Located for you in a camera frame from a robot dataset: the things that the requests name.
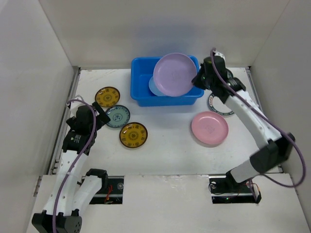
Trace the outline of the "purple plastic plate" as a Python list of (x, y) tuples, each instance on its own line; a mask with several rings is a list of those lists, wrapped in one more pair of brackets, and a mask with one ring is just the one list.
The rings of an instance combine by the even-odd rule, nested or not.
[(192, 79), (196, 74), (196, 65), (189, 56), (170, 53), (156, 63), (153, 79), (157, 89), (164, 95), (179, 97), (192, 89)]

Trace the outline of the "pink plastic plate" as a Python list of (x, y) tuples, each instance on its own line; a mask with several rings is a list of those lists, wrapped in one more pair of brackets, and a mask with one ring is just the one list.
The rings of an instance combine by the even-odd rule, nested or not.
[(191, 122), (194, 136), (202, 143), (218, 145), (224, 142), (229, 133), (226, 120), (211, 111), (198, 113)]

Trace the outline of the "light blue plastic plate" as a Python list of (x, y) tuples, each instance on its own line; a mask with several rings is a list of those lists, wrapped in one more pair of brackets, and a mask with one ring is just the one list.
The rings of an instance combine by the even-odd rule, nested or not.
[(151, 77), (150, 80), (149, 80), (149, 89), (150, 91), (156, 95), (156, 96), (166, 96), (165, 94), (163, 94), (158, 88), (157, 86), (155, 85), (155, 82), (154, 82), (154, 78)]

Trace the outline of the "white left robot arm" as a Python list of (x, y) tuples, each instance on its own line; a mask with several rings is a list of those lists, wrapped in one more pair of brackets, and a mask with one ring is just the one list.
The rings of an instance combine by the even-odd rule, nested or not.
[(92, 168), (80, 175), (97, 131), (110, 121), (101, 106), (94, 102), (73, 99), (67, 103), (73, 114), (62, 145), (56, 181), (47, 203), (32, 217), (32, 225), (39, 233), (78, 233), (82, 228), (82, 214), (94, 195), (109, 188), (106, 170)]

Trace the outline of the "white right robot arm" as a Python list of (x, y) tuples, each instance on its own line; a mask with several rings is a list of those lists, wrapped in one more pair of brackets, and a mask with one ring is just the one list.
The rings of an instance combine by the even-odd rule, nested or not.
[(258, 147), (248, 160), (229, 170), (223, 184), (229, 191), (238, 191), (245, 181), (265, 173), (289, 159), (296, 148), (295, 138), (271, 123), (252, 101), (245, 85), (238, 78), (229, 78), (225, 59), (215, 51), (205, 58), (192, 84), (210, 90), (242, 121)]

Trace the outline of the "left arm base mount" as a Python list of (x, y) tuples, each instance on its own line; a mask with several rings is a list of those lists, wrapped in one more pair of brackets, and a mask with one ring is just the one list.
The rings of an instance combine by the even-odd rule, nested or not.
[(106, 186), (92, 198), (90, 204), (122, 204), (124, 176), (108, 176)]

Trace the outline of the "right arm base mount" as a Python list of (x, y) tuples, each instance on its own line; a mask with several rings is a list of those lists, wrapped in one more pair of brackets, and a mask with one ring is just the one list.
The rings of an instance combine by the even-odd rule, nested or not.
[(259, 204), (262, 199), (260, 188), (253, 181), (231, 184), (225, 175), (209, 176), (208, 189), (213, 204)]

